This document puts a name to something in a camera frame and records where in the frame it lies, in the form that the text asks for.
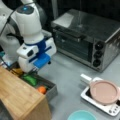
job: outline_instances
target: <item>oven control knob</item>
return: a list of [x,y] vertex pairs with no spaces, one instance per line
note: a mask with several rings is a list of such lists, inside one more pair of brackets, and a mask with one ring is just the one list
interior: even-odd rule
[[104,44],[102,42],[98,42],[96,45],[95,45],[95,49],[96,50],[101,50],[103,48]]
[[98,67],[98,66],[100,66],[100,64],[101,64],[100,60],[94,60],[94,62],[93,62],[94,67]]
[[95,58],[101,58],[103,55],[103,53],[101,51],[96,51],[96,53],[94,54]]

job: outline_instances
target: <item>blue block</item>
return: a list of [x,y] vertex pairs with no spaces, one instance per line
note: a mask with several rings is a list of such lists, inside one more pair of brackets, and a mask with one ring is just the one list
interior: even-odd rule
[[47,64],[50,61],[50,56],[46,53],[41,54],[38,59],[33,63],[34,66],[37,68],[43,67],[45,64]]

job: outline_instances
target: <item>wooden cabinet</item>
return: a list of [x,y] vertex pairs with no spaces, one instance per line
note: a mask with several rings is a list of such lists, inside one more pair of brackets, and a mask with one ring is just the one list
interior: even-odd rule
[[0,99],[14,120],[51,120],[46,97],[2,67]]

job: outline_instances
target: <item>oven door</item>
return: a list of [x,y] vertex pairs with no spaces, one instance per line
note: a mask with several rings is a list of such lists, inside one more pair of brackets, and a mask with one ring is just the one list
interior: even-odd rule
[[93,39],[86,36],[74,37],[61,31],[54,30],[55,43],[58,51],[84,64],[91,65]]

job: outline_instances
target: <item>green object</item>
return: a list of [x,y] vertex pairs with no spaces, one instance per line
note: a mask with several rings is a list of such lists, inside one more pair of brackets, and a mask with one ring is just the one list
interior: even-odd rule
[[23,75],[22,77],[27,83],[29,83],[32,86],[36,86],[37,85],[37,79],[35,79],[34,77],[30,76],[30,75]]

